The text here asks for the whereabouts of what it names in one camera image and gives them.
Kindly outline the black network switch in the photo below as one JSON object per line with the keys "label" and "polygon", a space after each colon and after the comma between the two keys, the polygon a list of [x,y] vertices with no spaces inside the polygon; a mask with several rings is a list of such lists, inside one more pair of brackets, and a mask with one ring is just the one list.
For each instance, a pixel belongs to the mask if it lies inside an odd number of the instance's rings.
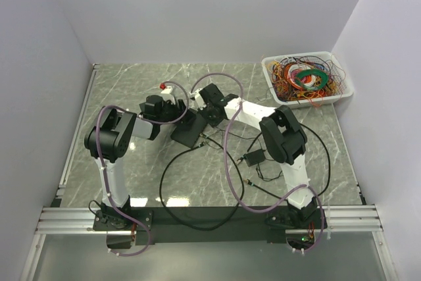
{"label": "black network switch", "polygon": [[175,142],[192,149],[206,126],[206,120],[196,110],[191,109],[180,123],[176,124],[170,137]]}

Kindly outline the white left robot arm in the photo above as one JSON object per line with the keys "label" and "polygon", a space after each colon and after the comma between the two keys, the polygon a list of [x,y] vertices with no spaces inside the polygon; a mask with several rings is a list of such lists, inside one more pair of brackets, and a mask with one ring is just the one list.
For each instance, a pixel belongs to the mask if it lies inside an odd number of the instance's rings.
{"label": "white left robot arm", "polygon": [[84,146],[99,168],[103,190],[102,204],[115,207],[109,222],[117,229],[129,227],[132,212],[124,207],[130,196],[125,185],[122,158],[132,138],[154,140],[161,126],[175,124],[187,114],[189,103],[151,95],[139,105],[140,113],[116,105],[104,106],[84,138]]}

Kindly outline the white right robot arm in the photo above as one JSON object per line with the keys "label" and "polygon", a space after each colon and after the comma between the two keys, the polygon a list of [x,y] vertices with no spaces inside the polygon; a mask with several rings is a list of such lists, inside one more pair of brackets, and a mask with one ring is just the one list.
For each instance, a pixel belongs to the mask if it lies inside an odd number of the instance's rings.
{"label": "white right robot arm", "polygon": [[[218,126],[223,120],[229,121],[223,140],[224,168],[228,185],[237,202],[249,212],[267,213],[286,201],[292,225],[303,228],[310,223],[317,209],[317,193],[309,188],[305,167],[307,135],[291,109],[285,105],[278,108],[258,105],[234,94],[224,96],[215,84],[197,89],[192,95],[199,114],[212,127]],[[275,205],[266,209],[257,210],[244,204],[232,184],[226,146],[229,129],[235,121],[259,130],[267,152],[280,163],[288,192]]]}

